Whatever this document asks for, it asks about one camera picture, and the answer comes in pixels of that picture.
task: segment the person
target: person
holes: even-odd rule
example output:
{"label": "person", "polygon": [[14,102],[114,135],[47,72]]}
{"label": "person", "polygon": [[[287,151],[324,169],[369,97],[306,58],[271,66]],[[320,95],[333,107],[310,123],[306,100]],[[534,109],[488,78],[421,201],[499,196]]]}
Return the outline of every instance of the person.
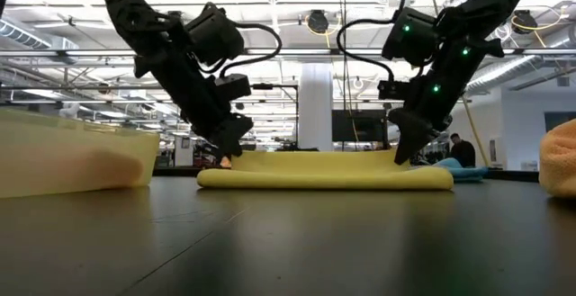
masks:
{"label": "person", "polygon": [[450,136],[450,140],[454,143],[450,151],[450,157],[455,158],[460,162],[462,167],[475,167],[476,166],[476,151],[472,143],[460,139],[458,133]]}

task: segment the yellow container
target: yellow container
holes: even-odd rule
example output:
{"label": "yellow container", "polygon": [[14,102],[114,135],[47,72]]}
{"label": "yellow container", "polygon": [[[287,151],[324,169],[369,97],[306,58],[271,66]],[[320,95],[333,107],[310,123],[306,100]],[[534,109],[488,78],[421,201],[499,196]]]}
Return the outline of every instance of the yellow container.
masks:
{"label": "yellow container", "polygon": [[0,198],[146,186],[160,137],[0,109]]}

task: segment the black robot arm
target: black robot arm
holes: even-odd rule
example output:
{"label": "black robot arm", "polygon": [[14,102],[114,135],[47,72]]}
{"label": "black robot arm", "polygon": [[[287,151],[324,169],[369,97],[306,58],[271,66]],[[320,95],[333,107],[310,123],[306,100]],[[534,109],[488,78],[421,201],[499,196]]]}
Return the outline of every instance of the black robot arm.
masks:
{"label": "black robot arm", "polygon": [[[151,72],[196,134],[218,146],[223,155],[239,156],[239,139],[253,123],[230,112],[230,101],[250,95],[248,78],[239,74],[204,77],[199,63],[218,69],[226,59],[240,55],[244,51],[237,30],[240,25],[211,3],[200,16],[183,24],[180,13],[158,13],[145,0],[104,1],[114,28],[136,52],[135,76]],[[282,42],[274,36],[277,52]]]}
{"label": "black robot arm", "polygon": [[500,40],[485,38],[507,20],[520,0],[467,0],[447,7],[437,18],[411,8],[395,16],[382,49],[387,59],[405,58],[411,65],[432,63],[425,75],[409,83],[382,81],[380,99],[401,99],[389,120],[400,129],[395,162],[401,164],[446,130],[450,112],[487,54],[503,57]]}

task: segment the black table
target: black table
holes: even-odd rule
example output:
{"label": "black table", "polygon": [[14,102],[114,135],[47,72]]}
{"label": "black table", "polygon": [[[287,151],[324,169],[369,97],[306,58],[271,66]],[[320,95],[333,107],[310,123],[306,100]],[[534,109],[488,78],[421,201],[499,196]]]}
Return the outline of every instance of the black table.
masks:
{"label": "black table", "polygon": [[574,295],[576,205],[446,192],[149,189],[0,200],[2,295]]}

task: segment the yellow cloth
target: yellow cloth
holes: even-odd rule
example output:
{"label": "yellow cloth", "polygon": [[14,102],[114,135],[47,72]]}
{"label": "yellow cloth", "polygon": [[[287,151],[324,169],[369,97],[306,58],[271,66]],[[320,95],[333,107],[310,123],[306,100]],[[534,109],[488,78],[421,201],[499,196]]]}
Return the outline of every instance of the yellow cloth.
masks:
{"label": "yellow cloth", "polygon": [[540,184],[551,195],[576,197],[576,120],[555,127],[540,142]]}
{"label": "yellow cloth", "polygon": [[232,170],[209,169],[198,184],[211,188],[451,189],[441,167],[409,170],[394,164],[395,150],[376,152],[250,152],[232,159]]}

